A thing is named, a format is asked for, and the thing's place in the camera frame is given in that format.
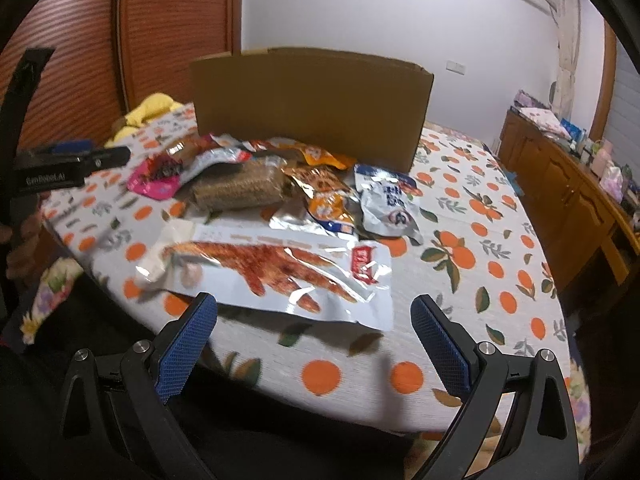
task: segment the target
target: cardboard box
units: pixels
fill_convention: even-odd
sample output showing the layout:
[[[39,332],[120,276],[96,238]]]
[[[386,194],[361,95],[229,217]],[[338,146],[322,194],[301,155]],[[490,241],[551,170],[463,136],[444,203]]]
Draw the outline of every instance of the cardboard box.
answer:
[[[191,63],[201,132],[290,137],[407,173],[433,85],[422,67],[318,48],[274,48]]]

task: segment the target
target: tablecloth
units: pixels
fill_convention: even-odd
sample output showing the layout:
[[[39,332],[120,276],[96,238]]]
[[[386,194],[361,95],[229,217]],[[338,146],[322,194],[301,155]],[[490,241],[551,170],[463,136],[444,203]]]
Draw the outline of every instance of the tablecloth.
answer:
[[[148,154],[193,126],[193,105],[163,116],[120,142],[132,151],[126,168],[94,174],[82,189],[54,192],[44,205],[49,229],[86,272],[155,332],[187,303],[137,288],[136,262],[168,218],[185,214],[186,204],[155,202],[128,192],[124,183]],[[383,240],[394,257],[391,332],[221,306],[207,363],[326,416],[405,433],[445,431],[460,401],[444,391],[409,316],[413,298],[430,294],[476,340],[527,356],[549,348],[569,378],[562,312],[540,242],[496,160],[481,146],[453,132],[422,132],[411,174],[422,192],[418,224],[425,243]],[[266,225],[272,213],[247,212],[246,221]],[[237,215],[193,218],[235,224]],[[492,431],[505,423],[510,404],[511,396],[503,396]]]

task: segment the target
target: white snack bag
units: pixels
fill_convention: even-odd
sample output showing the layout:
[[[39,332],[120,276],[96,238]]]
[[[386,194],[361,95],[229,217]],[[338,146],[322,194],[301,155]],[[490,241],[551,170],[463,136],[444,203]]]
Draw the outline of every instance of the white snack bag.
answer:
[[[381,236],[406,235],[422,244],[415,221],[420,214],[415,180],[403,173],[366,164],[356,164],[354,174],[356,190],[361,194],[363,227]]]
[[[225,304],[393,328],[391,256],[373,241],[174,219],[136,273],[150,290],[208,292]]]

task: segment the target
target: pink snack bag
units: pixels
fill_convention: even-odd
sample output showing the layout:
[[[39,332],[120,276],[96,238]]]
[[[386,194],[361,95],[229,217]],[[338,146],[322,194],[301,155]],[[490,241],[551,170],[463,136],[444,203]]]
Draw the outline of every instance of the pink snack bag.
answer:
[[[127,189],[154,200],[167,200],[213,164],[239,164],[252,158],[231,136],[190,133],[147,157],[131,173]]]

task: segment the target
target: snack package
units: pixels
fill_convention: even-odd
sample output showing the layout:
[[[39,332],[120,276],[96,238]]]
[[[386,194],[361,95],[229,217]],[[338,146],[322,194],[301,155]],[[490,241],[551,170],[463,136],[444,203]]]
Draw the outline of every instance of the snack package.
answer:
[[[332,155],[327,150],[319,146],[297,142],[296,140],[283,137],[274,137],[269,140],[247,140],[242,145],[250,152],[275,152],[281,153],[287,150],[296,150],[304,157],[305,162],[310,166],[320,166],[327,164],[338,170],[346,170],[356,163],[353,157],[347,155]]]
[[[251,159],[251,154],[237,144],[230,136],[200,136],[191,132],[173,140],[162,152],[147,157],[129,177],[127,189],[154,200],[171,198],[213,164],[239,164]]]
[[[410,176],[365,164],[356,164],[356,189],[360,195],[363,227],[377,235],[406,235],[423,242],[415,218],[418,186]]]
[[[373,241],[173,219],[136,269],[147,290],[204,291],[219,303],[393,328],[391,256]]]
[[[330,168],[307,166],[283,171],[307,196],[308,212],[323,229],[357,239],[355,219],[348,211],[350,207],[354,208],[356,196]]]
[[[282,202],[290,186],[277,156],[250,160],[226,174],[206,174],[191,190],[194,202],[208,211],[242,209]]]
[[[339,197],[339,199],[341,210],[344,197]],[[321,219],[322,215],[317,211],[317,208],[314,211],[319,219],[311,216],[304,197],[293,197],[271,216],[269,227],[271,229],[288,229],[322,236],[337,236],[343,240],[358,241],[358,235],[353,227],[353,217],[349,213],[345,213],[342,218],[340,215],[336,215],[336,219],[323,221]]]

